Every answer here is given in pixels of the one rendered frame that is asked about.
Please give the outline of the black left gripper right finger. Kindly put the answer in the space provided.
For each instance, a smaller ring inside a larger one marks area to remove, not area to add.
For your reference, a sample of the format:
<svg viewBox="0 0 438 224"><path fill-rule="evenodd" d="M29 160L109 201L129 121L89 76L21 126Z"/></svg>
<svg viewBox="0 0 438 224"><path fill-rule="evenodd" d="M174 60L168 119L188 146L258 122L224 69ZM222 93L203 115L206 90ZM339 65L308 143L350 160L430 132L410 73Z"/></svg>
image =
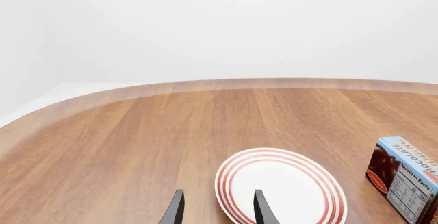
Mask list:
<svg viewBox="0 0 438 224"><path fill-rule="evenodd" d="M255 190L253 206L256 224L280 224L271 211L262 190Z"/></svg>

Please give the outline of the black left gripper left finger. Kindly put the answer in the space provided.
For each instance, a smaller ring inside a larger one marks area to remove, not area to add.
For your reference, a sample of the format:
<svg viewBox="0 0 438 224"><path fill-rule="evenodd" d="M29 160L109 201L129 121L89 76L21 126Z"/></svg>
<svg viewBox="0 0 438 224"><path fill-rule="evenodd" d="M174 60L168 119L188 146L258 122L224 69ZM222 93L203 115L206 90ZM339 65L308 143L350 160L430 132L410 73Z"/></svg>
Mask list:
<svg viewBox="0 0 438 224"><path fill-rule="evenodd" d="M182 224L184 215L184 191L178 189L158 224Z"/></svg>

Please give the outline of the chocolate pudding box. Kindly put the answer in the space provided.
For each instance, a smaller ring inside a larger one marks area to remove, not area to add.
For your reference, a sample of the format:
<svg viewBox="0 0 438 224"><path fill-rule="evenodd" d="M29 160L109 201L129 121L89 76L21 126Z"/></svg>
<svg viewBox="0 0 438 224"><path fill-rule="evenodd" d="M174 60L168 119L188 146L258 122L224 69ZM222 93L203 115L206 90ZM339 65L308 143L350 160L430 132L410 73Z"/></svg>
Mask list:
<svg viewBox="0 0 438 224"><path fill-rule="evenodd" d="M380 137L366 177L408 224L438 224L438 162L403 137Z"/></svg>

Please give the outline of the white plate with red rings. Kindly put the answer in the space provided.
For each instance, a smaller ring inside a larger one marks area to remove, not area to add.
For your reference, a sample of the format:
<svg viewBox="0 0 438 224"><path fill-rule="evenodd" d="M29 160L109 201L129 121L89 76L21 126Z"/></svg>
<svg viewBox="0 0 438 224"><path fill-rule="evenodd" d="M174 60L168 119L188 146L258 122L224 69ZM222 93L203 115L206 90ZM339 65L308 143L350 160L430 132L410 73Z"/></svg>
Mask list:
<svg viewBox="0 0 438 224"><path fill-rule="evenodd" d="M335 178L303 155L269 147L240 151L216 173L215 194L235 224L256 224L261 190L280 224L344 224L348 205Z"/></svg>

